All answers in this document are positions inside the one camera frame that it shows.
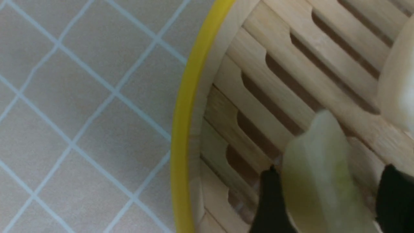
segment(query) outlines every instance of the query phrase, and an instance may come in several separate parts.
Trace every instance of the slot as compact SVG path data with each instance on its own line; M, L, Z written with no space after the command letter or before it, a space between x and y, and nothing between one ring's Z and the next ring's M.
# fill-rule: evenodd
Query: slot
M303 130L283 112L246 74L241 79L246 89L252 93L293 135L299 135Z
M290 34L292 44L300 50L313 64L315 64L323 73L327 75L345 94L362 109L372 114L378 115L379 110L372 107L359 95L357 95L348 85L346 85L336 74L334 74L317 56L315 56L303 43L299 41L292 33Z
M259 174L257 174L231 146L227 147L226 159L229 165L243 178L244 181L246 181L246 183L251 187L257 185L259 182Z
M301 98L313 111L317 112L324 107L303 88L281 65L269 54L266 54L266 64L279 79L286 84L299 98Z
M368 71L374 78L380 77L380 72L375 69L366 59L364 59L357 51L355 51L344 39L342 39L334 30L332 30L326 23L312 11L312 20L319 29L327 34L339 47L347 52L355 61Z
M362 15L358 9L352 6L346 0L337 0L349 13L357 18L366 28L368 28L374 35L376 35L381 41L383 41L388 47L392 47L393 41L386 36L378 27L371 23L364 15Z
M398 0L388 0L390 1L396 8L398 8L404 15L407 17L411 17L412 12L409 11L406 7L403 6Z
M273 161L282 156L282 152L240 112L237 114L237 124L241 130L243 130L243 132Z
M245 223L248 225L251 225L253 223L255 213L249 210L249 208L247 208L231 190L229 190L227 201Z

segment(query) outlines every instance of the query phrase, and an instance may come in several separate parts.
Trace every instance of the steamer basket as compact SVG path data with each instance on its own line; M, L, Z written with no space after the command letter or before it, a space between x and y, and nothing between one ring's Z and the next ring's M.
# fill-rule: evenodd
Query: steamer basket
M329 109L373 205L385 164L414 175L414 141L388 124L378 76L414 0L217 0L189 57L171 147L177 232L247 232L258 174Z

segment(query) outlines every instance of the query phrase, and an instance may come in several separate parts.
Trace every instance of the wooden slat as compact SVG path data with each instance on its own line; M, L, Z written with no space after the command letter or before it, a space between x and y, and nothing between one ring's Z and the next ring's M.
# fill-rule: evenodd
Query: wooden slat
M414 1L413 0L400 0L401 4L407 8L411 13L414 12Z
M312 6L305 0L264 0L327 67L356 94L378 108L377 80L312 21Z
M358 183L376 194L385 168L384 162L358 139L348 138L348 142L352 147L349 164L353 176Z
M390 49L347 11L337 0L307 0L327 25L358 51L377 70L381 70Z
M201 177L204 204L207 211L214 216L226 232L248 232L250 226L237 215L227 201L229 188L204 162L201 162Z
M205 119L258 174L269 169L271 159L237 125L236 107L215 87L211 88Z
M241 69L225 56L214 84L280 151L293 135L243 85Z
M270 55L310 94L362 138L387 163L414 175L414 143L402 131L358 107L289 40L286 23L266 4L259 3L244 23Z
M343 0L371 23L378 27L385 35L395 40L408 17L397 9L389 0Z
M249 209L259 202L256 192L229 165L226 159L227 142L206 122L202 125L201 154L206 163Z
M220 224L214 219L214 217L208 212L205 211L203 218L198 224L197 233L226 233L225 230L220 226Z
M281 30L281 34L289 33L287 27ZM227 54L299 127L308 128L315 116L314 111L268 68L263 46L240 29Z

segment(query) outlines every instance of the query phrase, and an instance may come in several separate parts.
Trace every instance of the white dumpling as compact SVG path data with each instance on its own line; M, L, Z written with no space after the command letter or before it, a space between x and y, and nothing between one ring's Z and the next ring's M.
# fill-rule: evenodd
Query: white dumpling
M302 233L376 233L348 170L350 146L329 111L292 140L283 157L287 211Z
M414 16L404 25L381 71L378 103L388 121L414 133Z

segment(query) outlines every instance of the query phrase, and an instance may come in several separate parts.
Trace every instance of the gray tile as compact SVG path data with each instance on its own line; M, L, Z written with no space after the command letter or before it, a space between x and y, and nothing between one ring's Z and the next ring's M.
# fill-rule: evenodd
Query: gray tile
M73 151L39 197L76 232L102 232L129 200Z

